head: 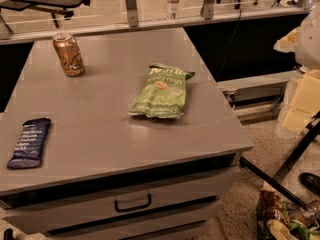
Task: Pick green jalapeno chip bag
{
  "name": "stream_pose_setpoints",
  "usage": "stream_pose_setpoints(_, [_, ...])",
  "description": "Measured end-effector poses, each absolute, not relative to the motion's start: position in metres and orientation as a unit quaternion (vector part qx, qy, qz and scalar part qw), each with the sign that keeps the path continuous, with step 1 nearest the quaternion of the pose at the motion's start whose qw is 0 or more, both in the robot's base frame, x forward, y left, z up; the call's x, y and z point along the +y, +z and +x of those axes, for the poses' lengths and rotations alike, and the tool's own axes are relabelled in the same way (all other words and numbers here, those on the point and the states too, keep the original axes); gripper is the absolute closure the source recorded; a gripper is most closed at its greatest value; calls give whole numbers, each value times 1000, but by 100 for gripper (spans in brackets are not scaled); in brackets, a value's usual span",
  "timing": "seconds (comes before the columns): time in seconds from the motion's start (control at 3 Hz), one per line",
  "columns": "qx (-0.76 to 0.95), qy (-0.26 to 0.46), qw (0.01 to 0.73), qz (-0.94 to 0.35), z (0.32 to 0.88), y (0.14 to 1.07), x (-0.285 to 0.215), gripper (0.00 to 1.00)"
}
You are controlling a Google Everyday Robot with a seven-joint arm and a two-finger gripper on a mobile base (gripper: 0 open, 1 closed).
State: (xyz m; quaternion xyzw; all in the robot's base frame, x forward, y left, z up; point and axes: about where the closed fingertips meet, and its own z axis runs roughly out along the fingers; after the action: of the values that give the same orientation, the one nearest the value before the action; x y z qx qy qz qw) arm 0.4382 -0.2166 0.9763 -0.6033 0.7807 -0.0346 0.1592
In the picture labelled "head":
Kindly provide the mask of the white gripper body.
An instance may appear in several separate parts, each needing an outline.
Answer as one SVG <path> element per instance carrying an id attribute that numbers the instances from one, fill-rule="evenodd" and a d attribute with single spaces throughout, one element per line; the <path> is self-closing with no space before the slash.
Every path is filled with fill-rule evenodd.
<path id="1" fill-rule="evenodd" d="M 277 136 L 298 136 L 319 111 L 320 70 L 311 70 L 287 84 L 277 119 Z"/>

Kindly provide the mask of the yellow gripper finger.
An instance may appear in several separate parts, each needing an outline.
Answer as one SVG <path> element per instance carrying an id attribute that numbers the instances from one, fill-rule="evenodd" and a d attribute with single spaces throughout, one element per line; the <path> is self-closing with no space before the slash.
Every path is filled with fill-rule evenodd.
<path id="1" fill-rule="evenodd" d="M 295 51 L 297 39 L 297 28 L 290 31 L 287 35 L 277 40 L 274 49 L 278 52 L 289 53 Z"/>

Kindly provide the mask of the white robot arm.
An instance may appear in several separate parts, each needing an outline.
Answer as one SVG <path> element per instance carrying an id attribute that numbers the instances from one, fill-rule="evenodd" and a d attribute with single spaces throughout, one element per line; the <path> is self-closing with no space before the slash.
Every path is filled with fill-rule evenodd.
<path id="1" fill-rule="evenodd" d="M 320 6 L 299 27 L 279 39 L 274 49 L 293 52 L 303 72 L 288 82 L 277 119 L 281 135 L 298 135 L 320 111 Z"/>

